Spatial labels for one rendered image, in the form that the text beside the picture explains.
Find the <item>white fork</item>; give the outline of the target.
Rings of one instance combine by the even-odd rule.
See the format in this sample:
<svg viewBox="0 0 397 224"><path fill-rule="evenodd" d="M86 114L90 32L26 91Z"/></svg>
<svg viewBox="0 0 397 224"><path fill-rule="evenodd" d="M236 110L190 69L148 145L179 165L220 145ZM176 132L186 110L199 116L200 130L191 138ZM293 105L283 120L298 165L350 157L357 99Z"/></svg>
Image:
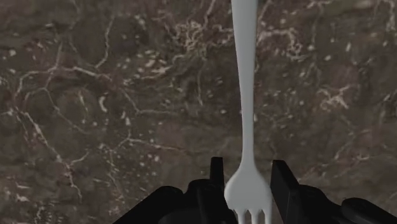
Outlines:
<svg viewBox="0 0 397 224"><path fill-rule="evenodd" d="M238 169L225 185L228 208L235 211L239 224L246 224L245 215L251 215L252 224L272 224L272 193L254 161L254 69L258 0L231 0L233 34L240 86L242 117L242 153Z"/></svg>

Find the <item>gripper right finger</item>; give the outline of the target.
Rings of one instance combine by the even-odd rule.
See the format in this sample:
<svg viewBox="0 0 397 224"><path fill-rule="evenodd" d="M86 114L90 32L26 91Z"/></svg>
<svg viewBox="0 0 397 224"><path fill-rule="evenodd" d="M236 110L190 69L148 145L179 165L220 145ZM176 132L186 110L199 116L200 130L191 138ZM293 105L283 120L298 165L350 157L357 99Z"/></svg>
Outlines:
<svg viewBox="0 0 397 224"><path fill-rule="evenodd" d="M301 185L283 160L272 162L270 188L284 224L397 224L368 200L352 197L338 205L320 189Z"/></svg>

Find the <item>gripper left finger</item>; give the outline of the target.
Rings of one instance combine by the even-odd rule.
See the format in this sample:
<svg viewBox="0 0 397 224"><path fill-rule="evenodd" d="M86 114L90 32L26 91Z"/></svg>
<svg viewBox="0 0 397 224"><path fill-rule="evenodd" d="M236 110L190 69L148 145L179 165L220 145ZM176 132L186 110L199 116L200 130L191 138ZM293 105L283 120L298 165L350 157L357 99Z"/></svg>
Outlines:
<svg viewBox="0 0 397 224"><path fill-rule="evenodd" d="M195 179L187 191L161 186L113 224L237 224L224 198L223 159L211 158L208 179Z"/></svg>

